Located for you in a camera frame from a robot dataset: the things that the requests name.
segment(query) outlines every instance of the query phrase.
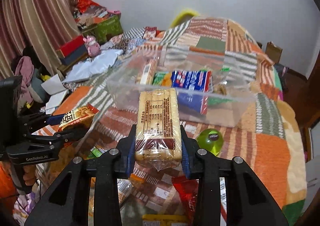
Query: metal screw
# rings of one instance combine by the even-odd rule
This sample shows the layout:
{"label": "metal screw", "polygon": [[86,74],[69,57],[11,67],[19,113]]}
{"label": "metal screw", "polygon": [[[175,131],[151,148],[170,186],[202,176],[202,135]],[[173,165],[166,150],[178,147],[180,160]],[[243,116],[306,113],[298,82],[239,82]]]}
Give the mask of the metal screw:
{"label": "metal screw", "polygon": [[207,150],[205,149],[198,149],[198,154],[201,155],[201,156],[204,156],[205,154],[207,154]]}
{"label": "metal screw", "polygon": [[243,159],[241,157],[235,157],[235,162],[237,164],[241,164],[243,162]]}
{"label": "metal screw", "polygon": [[109,150],[109,153],[110,153],[110,155],[116,155],[116,154],[118,154],[119,153],[119,150],[118,149],[110,149]]}
{"label": "metal screw", "polygon": [[81,161],[82,161],[82,158],[81,158],[81,157],[75,157],[75,158],[73,159],[73,162],[74,162],[75,164],[79,164]]}

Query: curtain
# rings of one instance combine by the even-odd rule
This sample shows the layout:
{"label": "curtain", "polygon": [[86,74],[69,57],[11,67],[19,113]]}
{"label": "curtain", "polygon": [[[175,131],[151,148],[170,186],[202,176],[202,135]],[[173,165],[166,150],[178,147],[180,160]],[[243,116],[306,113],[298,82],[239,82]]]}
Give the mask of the curtain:
{"label": "curtain", "polygon": [[0,78],[12,76],[13,58],[31,45],[54,75],[61,64],[56,50],[80,34],[73,19],[77,0],[1,0]]}

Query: bed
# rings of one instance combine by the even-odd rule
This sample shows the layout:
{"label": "bed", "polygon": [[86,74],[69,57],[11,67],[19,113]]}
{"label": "bed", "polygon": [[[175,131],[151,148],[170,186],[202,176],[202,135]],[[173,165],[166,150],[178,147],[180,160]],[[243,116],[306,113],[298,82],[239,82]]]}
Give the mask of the bed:
{"label": "bed", "polygon": [[[181,124],[192,138],[206,128],[218,129],[224,138],[220,157],[243,157],[271,192],[289,224],[293,225],[300,216],[307,192],[304,152],[294,111],[283,101],[280,80],[272,61],[238,23],[208,17],[195,17],[163,31],[132,53],[141,49],[172,48],[228,54],[237,59],[255,95],[255,102],[249,105],[237,126],[229,128],[186,121],[181,121]],[[56,111],[56,114],[65,113],[87,102],[100,109],[84,139],[64,148],[58,161],[39,166],[37,173],[44,188],[74,155],[86,158],[94,145],[104,149],[115,147],[137,122],[134,110],[119,111],[113,106],[106,86],[106,78],[111,72],[112,69],[79,87]],[[56,130],[56,127],[47,126],[37,133],[50,135]],[[121,209],[124,225],[141,225],[143,214],[184,213],[179,195],[171,183],[172,177],[183,174],[180,167],[157,172],[153,168],[136,165],[134,174],[144,178],[145,182],[133,190]]]}

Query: yellow snack package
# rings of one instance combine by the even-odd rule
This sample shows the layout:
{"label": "yellow snack package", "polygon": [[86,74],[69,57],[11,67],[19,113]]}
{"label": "yellow snack package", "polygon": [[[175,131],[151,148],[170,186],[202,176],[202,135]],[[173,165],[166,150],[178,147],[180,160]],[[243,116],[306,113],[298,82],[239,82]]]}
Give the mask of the yellow snack package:
{"label": "yellow snack package", "polygon": [[90,127],[93,117],[99,111],[90,104],[82,106],[67,112],[60,125],[58,131],[73,128],[74,126]]}
{"label": "yellow snack package", "polygon": [[145,214],[142,216],[143,226],[188,226],[184,215]]}

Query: stuffed toy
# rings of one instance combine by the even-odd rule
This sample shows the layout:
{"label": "stuffed toy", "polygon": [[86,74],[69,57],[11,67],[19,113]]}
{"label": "stuffed toy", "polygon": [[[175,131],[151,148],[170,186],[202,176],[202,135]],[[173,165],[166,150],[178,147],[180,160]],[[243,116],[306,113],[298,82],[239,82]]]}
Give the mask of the stuffed toy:
{"label": "stuffed toy", "polygon": [[100,45],[96,42],[94,36],[88,35],[87,38],[83,38],[83,41],[85,42],[90,57],[95,57],[101,53]]}

